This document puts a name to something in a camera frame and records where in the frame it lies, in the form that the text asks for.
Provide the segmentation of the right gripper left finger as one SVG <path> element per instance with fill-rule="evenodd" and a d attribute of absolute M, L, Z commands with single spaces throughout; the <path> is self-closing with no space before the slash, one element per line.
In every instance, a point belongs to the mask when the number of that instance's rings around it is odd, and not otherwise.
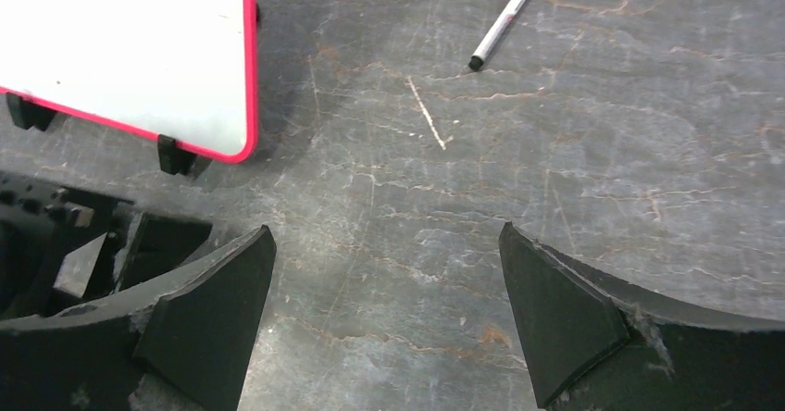
<path fill-rule="evenodd" d="M 5 410 L 130 410 L 157 375 L 206 410 L 238 406 L 277 245 L 262 226 L 128 290 L 1 325 Z"/>

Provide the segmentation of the white whiteboard marker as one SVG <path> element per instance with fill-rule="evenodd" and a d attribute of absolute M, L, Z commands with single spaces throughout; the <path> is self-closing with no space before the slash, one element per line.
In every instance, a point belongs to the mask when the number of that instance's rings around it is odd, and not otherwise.
<path fill-rule="evenodd" d="M 467 64 L 471 71 L 480 71 L 482 69 L 492 53 L 493 48 L 526 2 L 527 0 L 508 0 L 493 25 L 488 29 L 473 51 Z"/>

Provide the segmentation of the pink framed whiteboard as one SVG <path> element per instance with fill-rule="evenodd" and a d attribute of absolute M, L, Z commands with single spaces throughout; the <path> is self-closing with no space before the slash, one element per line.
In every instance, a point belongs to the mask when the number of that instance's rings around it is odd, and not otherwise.
<path fill-rule="evenodd" d="M 256 0 L 1 0 L 1 93 L 239 163 L 260 21 Z"/>

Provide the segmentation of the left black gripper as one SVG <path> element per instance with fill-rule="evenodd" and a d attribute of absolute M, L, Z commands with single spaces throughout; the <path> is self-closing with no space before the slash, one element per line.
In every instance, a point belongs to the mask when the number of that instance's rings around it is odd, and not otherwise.
<path fill-rule="evenodd" d="M 55 313 L 180 266 L 210 222 L 14 172 L 1 174 L 1 317 Z"/>

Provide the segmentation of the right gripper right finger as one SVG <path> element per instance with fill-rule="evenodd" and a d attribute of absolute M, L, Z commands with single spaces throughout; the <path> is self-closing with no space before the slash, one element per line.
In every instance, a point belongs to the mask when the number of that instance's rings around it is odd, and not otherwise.
<path fill-rule="evenodd" d="M 784 325 L 632 284 L 506 223 L 499 251 L 541 410 L 780 410 Z"/>

